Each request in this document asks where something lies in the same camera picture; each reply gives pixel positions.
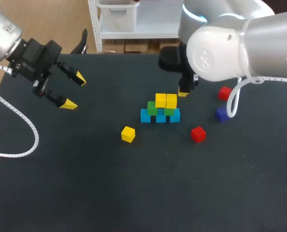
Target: red block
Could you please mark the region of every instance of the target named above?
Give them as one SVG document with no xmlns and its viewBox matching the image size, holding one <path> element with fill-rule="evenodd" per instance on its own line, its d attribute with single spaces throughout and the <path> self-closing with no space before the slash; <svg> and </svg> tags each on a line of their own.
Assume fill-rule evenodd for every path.
<svg viewBox="0 0 287 232">
<path fill-rule="evenodd" d="M 232 92 L 231 88 L 223 86 L 220 89 L 219 94 L 217 95 L 217 98 L 220 100 L 223 100 L 223 101 L 228 101 L 228 98 L 229 98 L 231 92 Z"/>
<path fill-rule="evenodd" d="M 191 137 L 196 143 L 200 143 L 206 139 L 207 133 L 201 128 L 196 127 L 192 129 Z"/>
</svg>

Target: yellow block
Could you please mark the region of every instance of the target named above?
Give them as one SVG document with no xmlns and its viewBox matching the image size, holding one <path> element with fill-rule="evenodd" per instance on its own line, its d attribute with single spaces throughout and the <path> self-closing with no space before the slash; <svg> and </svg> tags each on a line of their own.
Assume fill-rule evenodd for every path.
<svg viewBox="0 0 287 232">
<path fill-rule="evenodd" d="M 166 94 L 165 93 L 155 94 L 155 107 L 166 108 Z"/>
<path fill-rule="evenodd" d="M 167 94 L 166 108 L 176 109 L 178 103 L 178 96 L 176 94 Z"/>
<path fill-rule="evenodd" d="M 179 91 L 178 91 L 178 96 L 179 96 L 179 97 L 185 98 L 188 94 L 189 94 L 189 93 L 180 92 L 180 88 L 179 88 Z"/>
<path fill-rule="evenodd" d="M 122 131 L 122 140 L 131 143 L 136 136 L 135 129 L 130 127 L 125 127 Z"/>
<path fill-rule="evenodd" d="M 81 75 L 81 73 L 80 73 L 79 71 L 77 71 L 76 76 L 77 76 L 78 78 L 80 78 L 82 81 L 84 81 L 84 83 L 81 84 L 81 86 L 83 86 L 83 85 L 86 84 L 86 80 L 84 79 L 84 77 Z"/>
<path fill-rule="evenodd" d="M 70 101 L 68 98 L 65 102 L 64 105 L 60 106 L 60 108 L 64 108 L 64 109 L 68 109 L 68 110 L 73 110 L 77 108 L 77 105 L 75 103 L 73 103 L 72 101 Z"/>
</svg>

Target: blue block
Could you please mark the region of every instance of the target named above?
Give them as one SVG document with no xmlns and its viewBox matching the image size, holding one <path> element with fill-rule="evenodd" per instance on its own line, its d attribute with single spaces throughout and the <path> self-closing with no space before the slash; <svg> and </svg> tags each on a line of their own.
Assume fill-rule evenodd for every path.
<svg viewBox="0 0 287 232">
<path fill-rule="evenodd" d="M 230 120 L 230 117 L 227 115 L 226 106 L 218 108 L 215 112 L 215 117 L 219 122 Z"/>
<path fill-rule="evenodd" d="M 170 122 L 180 122 L 180 109 L 174 109 L 174 115 L 170 116 Z"/>
<path fill-rule="evenodd" d="M 157 109 L 156 123 L 165 123 L 166 116 L 164 115 L 164 109 Z"/>
<path fill-rule="evenodd" d="M 151 116 L 148 115 L 148 109 L 141 109 L 140 120 L 142 123 L 151 123 Z"/>
</svg>

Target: wooden floor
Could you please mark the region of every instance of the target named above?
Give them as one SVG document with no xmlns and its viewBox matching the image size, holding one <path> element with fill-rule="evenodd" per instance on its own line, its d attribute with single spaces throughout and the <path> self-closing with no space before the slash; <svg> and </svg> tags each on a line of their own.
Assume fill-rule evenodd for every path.
<svg viewBox="0 0 287 232">
<path fill-rule="evenodd" d="M 62 53 L 73 50 L 86 28 L 88 52 L 96 52 L 87 0 L 0 0 L 0 12 L 23 29 L 23 39 L 33 37 L 42 44 L 54 40 Z"/>
</svg>

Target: toy block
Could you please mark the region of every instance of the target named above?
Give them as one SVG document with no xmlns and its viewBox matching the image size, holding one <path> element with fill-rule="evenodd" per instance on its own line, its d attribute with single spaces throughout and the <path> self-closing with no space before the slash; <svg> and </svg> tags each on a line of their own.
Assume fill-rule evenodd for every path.
<svg viewBox="0 0 287 232">
<path fill-rule="evenodd" d="M 174 115 L 174 109 L 165 108 L 164 109 L 164 115 L 166 115 L 166 116 L 173 116 Z"/>
<path fill-rule="evenodd" d="M 155 94 L 155 107 L 166 108 L 166 94 L 165 93 Z"/>
<path fill-rule="evenodd" d="M 226 106 L 218 108 L 215 112 L 215 117 L 219 122 L 225 122 L 227 120 L 230 120 L 230 117 L 227 114 Z"/>
<path fill-rule="evenodd" d="M 136 136 L 135 129 L 130 127 L 125 127 L 122 131 L 122 140 L 131 143 Z"/>
<path fill-rule="evenodd" d="M 154 101 L 148 102 L 148 115 L 150 115 L 150 116 L 156 116 L 157 115 L 157 108 L 155 107 Z"/>
<path fill-rule="evenodd" d="M 170 116 L 170 122 L 180 122 L 180 109 L 174 109 L 174 115 Z"/>
<path fill-rule="evenodd" d="M 219 91 L 219 93 L 218 93 L 218 95 L 217 95 L 217 98 L 218 98 L 219 100 L 227 101 L 228 98 L 229 98 L 229 96 L 230 96 L 230 93 L 231 93 L 231 92 L 232 92 L 232 89 L 231 89 L 231 88 L 228 88 L 228 87 L 223 86 L 223 87 L 220 89 L 220 91 Z"/>
<path fill-rule="evenodd" d="M 178 103 L 178 97 L 176 94 L 167 94 L 167 103 L 166 108 L 168 109 L 176 109 Z"/>
<path fill-rule="evenodd" d="M 180 92 L 180 87 L 179 87 L 179 90 L 178 90 L 178 96 L 179 96 L 179 97 L 185 98 L 188 94 L 189 94 L 189 93 Z"/>
<path fill-rule="evenodd" d="M 157 109 L 156 123 L 165 123 L 166 116 L 164 115 L 164 109 Z"/>
<path fill-rule="evenodd" d="M 142 123 L 151 123 L 151 116 L 148 115 L 148 110 L 147 109 L 141 109 L 140 121 Z"/>
<path fill-rule="evenodd" d="M 192 129 L 191 137 L 196 143 L 200 143 L 206 139 L 207 133 L 201 128 L 196 127 Z"/>
</svg>

